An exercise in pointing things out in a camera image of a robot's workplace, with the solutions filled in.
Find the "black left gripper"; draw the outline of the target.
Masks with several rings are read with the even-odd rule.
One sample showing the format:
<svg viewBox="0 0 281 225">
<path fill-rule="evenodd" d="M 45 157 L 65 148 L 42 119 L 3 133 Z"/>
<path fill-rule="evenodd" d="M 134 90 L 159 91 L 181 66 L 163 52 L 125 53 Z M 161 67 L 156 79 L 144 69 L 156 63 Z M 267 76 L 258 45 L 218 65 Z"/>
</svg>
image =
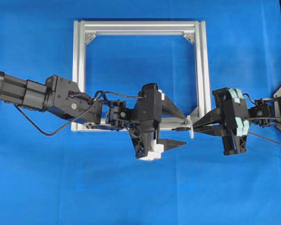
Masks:
<svg viewBox="0 0 281 225">
<path fill-rule="evenodd" d="M 128 132 L 131 137 L 135 157 L 139 160 L 152 161 L 161 158 L 161 153 L 186 145 L 186 142 L 159 139 L 162 115 L 182 120 L 186 116 L 175 104 L 159 91 L 156 83 L 142 87 L 132 113 L 133 126 Z"/>
</svg>

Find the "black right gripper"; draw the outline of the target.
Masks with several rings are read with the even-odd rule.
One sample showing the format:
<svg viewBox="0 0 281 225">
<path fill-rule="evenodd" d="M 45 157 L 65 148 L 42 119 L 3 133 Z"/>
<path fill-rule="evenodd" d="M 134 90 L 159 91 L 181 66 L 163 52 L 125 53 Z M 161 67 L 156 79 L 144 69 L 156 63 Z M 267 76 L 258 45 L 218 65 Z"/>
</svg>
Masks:
<svg viewBox="0 0 281 225">
<path fill-rule="evenodd" d="M 209 111 L 195 122 L 194 132 L 222 137 L 224 155 L 245 153 L 250 124 L 241 90 L 222 88 L 212 91 L 212 94 L 219 109 Z"/>
</svg>

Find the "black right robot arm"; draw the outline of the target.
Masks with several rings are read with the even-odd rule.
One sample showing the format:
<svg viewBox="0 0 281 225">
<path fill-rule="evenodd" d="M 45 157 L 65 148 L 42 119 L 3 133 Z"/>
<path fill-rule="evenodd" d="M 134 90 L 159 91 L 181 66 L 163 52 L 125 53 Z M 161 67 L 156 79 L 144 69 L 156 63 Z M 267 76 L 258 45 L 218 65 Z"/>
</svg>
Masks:
<svg viewBox="0 0 281 225">
<path fill-rule="evenodd" d="M 193 130 L 222 138 L 224 155 L 246 152 L 251 124 L 268 127 L 281 123 L 281 97 L 262 98 L 247 107 L 239 89 L 223 88 L 212 92 L 216 108 L 194 123 Z"/>
</svg>

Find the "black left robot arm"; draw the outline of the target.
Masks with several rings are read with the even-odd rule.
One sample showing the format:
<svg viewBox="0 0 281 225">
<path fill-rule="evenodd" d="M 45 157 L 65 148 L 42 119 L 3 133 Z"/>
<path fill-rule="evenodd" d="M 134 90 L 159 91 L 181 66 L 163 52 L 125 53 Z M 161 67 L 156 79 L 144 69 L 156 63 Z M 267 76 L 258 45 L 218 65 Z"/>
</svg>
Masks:
<svg viewBox="0 0 281 225">
<path fill-rule="evenodd" d="M 45 84 L 23 80 L 0 71 L 0 100 L 24 109 L 50 112 L 67 123 L 85 124 L 90 129 L 127 130 L 137 159 L 159 159 L 165 151 L 184 142 L 160 138 L 163 115 L 184 120 L 185 115 L 158 89 L 156 83 L 142 87 L 134 97 L 136 104 L 126 106 L 126 96 L 109 100 L 107 92 L 99 90 L 93 97 L 81 92 L 76 82 L 53 75 Z"/>
</svg>

